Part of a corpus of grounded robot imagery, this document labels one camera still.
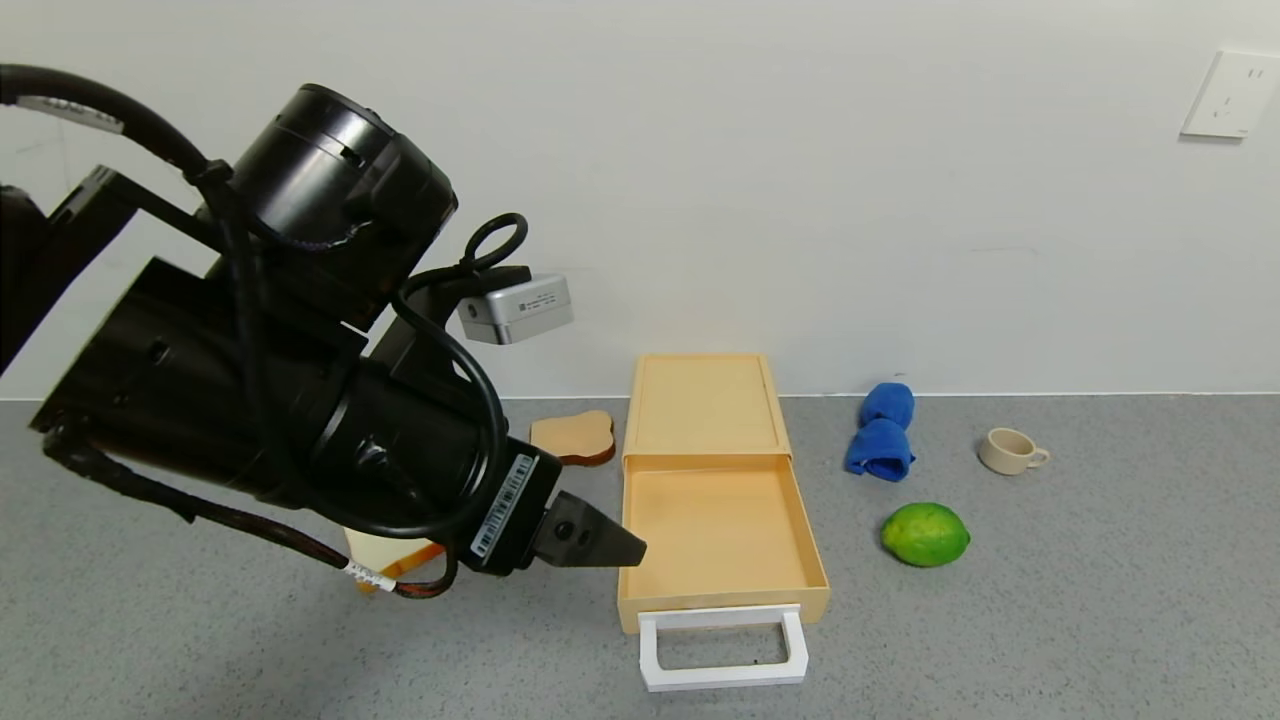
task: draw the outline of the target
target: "drawer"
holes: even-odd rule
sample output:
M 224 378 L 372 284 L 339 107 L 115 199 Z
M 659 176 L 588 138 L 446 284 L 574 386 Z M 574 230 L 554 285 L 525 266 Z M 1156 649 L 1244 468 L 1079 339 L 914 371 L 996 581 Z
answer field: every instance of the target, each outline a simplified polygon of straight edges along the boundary
M 646 355 L 636 365 L 622 457 L 622 524 L 649 548 L 618 574 L 622 630 L 640 634 L 650 691 L 797 683 L 800 623 L 831 585 L 800 497 L 763 355 Z M 772 665 L 666 670 L 659 630 L 782 625 Z

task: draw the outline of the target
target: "power outlet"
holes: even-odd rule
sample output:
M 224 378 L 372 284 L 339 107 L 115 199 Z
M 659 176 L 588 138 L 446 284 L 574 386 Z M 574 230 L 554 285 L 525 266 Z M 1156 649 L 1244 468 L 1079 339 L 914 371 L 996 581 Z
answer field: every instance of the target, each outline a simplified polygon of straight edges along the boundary
M 1248 137 L 1280 85 L 1280 58 L 1219 51 L 1183 135 Z

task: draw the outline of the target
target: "black cable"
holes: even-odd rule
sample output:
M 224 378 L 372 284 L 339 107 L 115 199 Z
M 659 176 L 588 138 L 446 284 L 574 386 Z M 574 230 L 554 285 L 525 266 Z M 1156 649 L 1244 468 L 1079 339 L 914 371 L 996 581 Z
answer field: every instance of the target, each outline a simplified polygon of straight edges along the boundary
M 189 140 L 159 114 L 105 85 L 50 68 L 0 64 L 0 101 L 5 105 L 13 105 L 18 104 L 22 97 L 63 100 L 109 115 L 110 119 L 120 124 L 118 129 L 124 137 L 175 165 L 182 170 L 187 182 L 200 191 L 221 240 L 223 254 L 227 255 L 232 270 L 232 291 L 237 310 L 236 320 L 243 364 L 244 395 L 257 425 L 259 441 L 262 443 L 268 461 L 283 478 L 284 487 L 306 498 L 314 509 L 342 521 L 342 516 L 348 514 L 342 511 L 342 509 L 334 507 L 319 493 L 311 492 L 302 482 L 302 475 L 294 462 L 292 448 L 282 429 L 284 425 L 279 407 L 270 395 L 270 382 L 266 377 L 266 360 L 262 350 L 265 347 L 262 310 L 265 293 L 264 272 L 257 247 L 250 238 L 246 227 L 246 213 L 238 202 L 234 191 L 228 184 L 232 176 L 230 167 L 221 160 L 210 163 Z M 516 231 L 498 250 L 480 259 L 475 258 L 475 252 L 484 240 L 494 231 L 511 225 L 515 225 Z M 407 297 L 415 290 L 435 282 L 433 277 L 439 279 L 462 277 L 497 265 L 497 263 L 500 263 L 520 247 L 526 234 L 527 222 L 524 217 L 515 213 L 499 215 L 481 225 L 472 234 L 467 242 L 463 261 L 460 265 L 444 268 L 439 273 L 424 273 L 411 278 L 411 282 L 406 283 L 401 292 L 392 299 L 392 306 L 406 322 L 420 333 L 426 334 L 439 343 L 463 369 L 463 373 L 475 384 L 480 395 L 488 420 L 485 427 L 481 428 L 481 443 L 486 448 L 486 452 L 481 456 L 484 461 L 481 462 L 483 470 L 480 470 L 480 474 L 483 477 L 480 483 L 470 484 L 474 488 L 472 493 L 462 502 L 460 509 L 449 512 L 445 518 L 430 519 L 419 528 L 406 529 L 415 537 L 447 536 L 449 530 L 466 523 L 480 510 L 481 503 L 489 495 L 488 491 L 494 489 L 502 477 L 498 462 L 506 454 L 506 428 L 502 424 L 502 405 L 497 391 L 480 365 L 443 328 L 417 315 L 408 306 Z M 50 442 L 49 437 L 54 437 L 52 433 L 46 436 L 46 442 Z M 64 457 L 59 461 L 73 471 L 113 487 L 118 492 L 174 509 L 187 518 L 188 521 L 195 516 L 204 516 L 303 552 L 329 565 L 342 566 L 346 561 L 333 548 L 292 528 L 168 488 L 161 483 L 133 473 L 125 465 L 115 462 L 87 443 L 83 443 L 83 447 L 88 450 L 83 450 L 79 456 L 82 461 L 78 465 L 79 469 L 77 469 L 77 456 L 74 454 L 64 454 Z M 122 487 L 132 487 L 136 492 L 129 493 L 119 489 Z M 434 597 L 434 594 L 443 592 L 452 584 L 456 573 L 457 557 L 452 547 L 449 547 L 448 569 L 440 580 L 433 583 L 410 583 L 398 594 L 403 594 L 404 597 Z
M 276 232 L 275 228 L 266 224 L 266 220 L 260 218 L 257 214 L 251 213 L 247 208 L 242 206 L 241 214 L 244 218 L 244 223 L 247 224 L 248 231 L 256 234 L 260 240 L 264 240 L 270 245 L 283 245 L 285 247 L 292 247 L 294 250 L 301 250 L 303 252 L 315 252 L 315 254 L 329 252 L 330 250 L 346 247 L 353 237 L 353 234 L 348 234 L 330 242 L 305 242 L 294 237 L 289 237 L 284 233 Z
M 503 427 L 502 401 L 498 398 L 498 391 L 494 389 L 493 382 L 489 380 L 489 375 L 486 375 L 484 369 L 480 368 L 476 359 L 472 357 L 465 347 L 462 347 L 462 343 L 447 333 L 444 328 L 415 311 L 408 305 L 408 295 L 406 290 L 402 288 L 401 292 L 392 297 L 392 309 L 394 309 L 396 314 L 399 315 L 402 320 L 408 323 L 410 327 L 439 345 L 440 348 L 444 350 L 460 368 L 462 368 L 467 379 L 471 380 L 472 386 L 475 386 L 480 402 L 484 405 L 485 423 L 480 427 L 480 447 L 483 448 L 481 457 L 484 460 L 480 465 L 474 468 L 472 477 L 467 482 L 467 487 L 474 489 L 471 495 L 462 501 L 462 505 L 453 510 L 447 518 L 431 523 L 433 530 L 443 530 L 439 536 L 436 536 L 435 532 L 422 533 L 425 536 L 443 537 L 448 534 L 448 530 L 456 529 L 458 525 L 477 515 L 488 497 L 493 495 L 490 491 L 497 492 L 498 484 L 504 477 L 504 469 L 499 466 L 502 459 L 507 455 L 507 428 Z M 479 480 L 475 478 L 476 474 L 479 474 Z
M 511 237 L 499 245 L 498 250 L 494 250 L 493 252 L 476 260 L 476 251 L 480 250 L 484 241 L 489 240 L 489 236 L 493 233 L 511 225 L 516 227 L 516 229 L 512 231 Z M 503 213 L 502 215 L 498 215 L 476 228 L 476 232 L 471 233 L 471 238 L 467 240 L 466 251 L 462 254 L 461 265 L 475 268 L 476 270 L 488 270 L 507 258 L 511 258 L 512 252 L 524 245 L 526 236 L 529 236 L 529 220 L 526 220 L 520 213 Z
M 188 523 L 195 523 L 196 518 L 204 518 L 210 523 L 225 525 L 273 544 L 287 547 L 294 552 L 319 560 L 330 568 L 346 570 L 352 565 L 351 560 L 343 553 L 283 523 L 187 495 L 134 473 L 128 465 L 113 460 L 109 455 L 90 445 L 86 425 L 87 420 L 82 418 L 59 418 L 54 423 L 54 427 L 45 433 L 45 455 L 72 473 L 125 497 L 168 507 Z M 438 597 L 453 585 L 457 574 L 457 555 L 453 551 L 453 546 L 445 546 L 444 575 L 426 583 L 396 582 L 390 592 L 413 600 Z
M 511 237 L 508 237 L 503 243 L 493 252 L 476 259 L 475 254 L 480 250 L 480 246 L 485 240 L 493 233 L 500 231 L 502 228 L 515 225 Z M 520 249 L 525 242 L 525 237 L 529 234 L 529 220 L 525 219 L 520 213 L 503 213 L 497 218 L 486 222 L 485 224 L 476 228 L 476 232 L 471 233 L 471 238 L 467 240 L 466 251 L 462 259 L 458 260 L 457 265 L 449 265 L 448 268 L 434 268 L 431 270 L 425 270 L 411 275 L 404 281 L 401 287 L 401 292 L 406 296 L 413 295 L 415 292 L 422 290 L 426 286 L 457 281 L 466 277 L 472 277 L 476 273 L 483 273 L 494 268 L 498 263 L 502 263 L 511 256 L 512 252 Z
M 268 461 L 289 489 L 306 493 L 293 461 L 279 413 L 266 379 L 262 320 L 261 258 L 244 228 L 236 193 L 227 184 L 232 169 L 210 163 L 177 128 L 137 100 L 102 83 L 72 73 L 33 65 L 0 64 L 0 100 L 17 104 L 23 96 L 52 97 L 105 113 L 123 123 L 122 135 L 175 165 L 200 191 L 223 242 L 232 269 L 236 324 L 244 365 L 244 395 L 257 424 Z
M 168 120 L 100 82 L 51 68 L 0 64 L 0 101 L 14 105 L 23 96 L 67 100 L 105 113 L 124 124 L 124 137 L 183 173 L 200 173 L 209 164 Z

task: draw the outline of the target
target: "white drawer handle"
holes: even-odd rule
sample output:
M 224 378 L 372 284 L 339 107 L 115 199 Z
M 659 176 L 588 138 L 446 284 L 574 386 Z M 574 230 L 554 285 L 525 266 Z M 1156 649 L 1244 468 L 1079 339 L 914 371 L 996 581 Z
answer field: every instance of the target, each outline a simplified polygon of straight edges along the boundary
M 782 637 L 787 642 L 788 657 L 785 662 L 680 670 L 664 670 L 662 665 L 658 665 L 658 630 L 772 625 L 774 623 L 782 624 Z M 791 684 L 804 680 L 808 669 L 809 648 L 804 643 L 799 605 L 708 607 L 705 610 L 667 610 L 640 614 L 640 675 L 652 693 Z

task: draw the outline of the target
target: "cup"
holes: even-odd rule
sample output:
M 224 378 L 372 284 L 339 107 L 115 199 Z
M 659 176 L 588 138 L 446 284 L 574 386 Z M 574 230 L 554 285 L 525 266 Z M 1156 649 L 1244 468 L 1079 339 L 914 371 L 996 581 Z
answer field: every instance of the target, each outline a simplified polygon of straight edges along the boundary
M 1036 447 L 1032 438 L 1012 428 L 991 430 L 978 447 L 982 464 L 1001 475 L 1018 475 L 1028 468 L 1039 468 L 1050 457 L 1047 450 Z

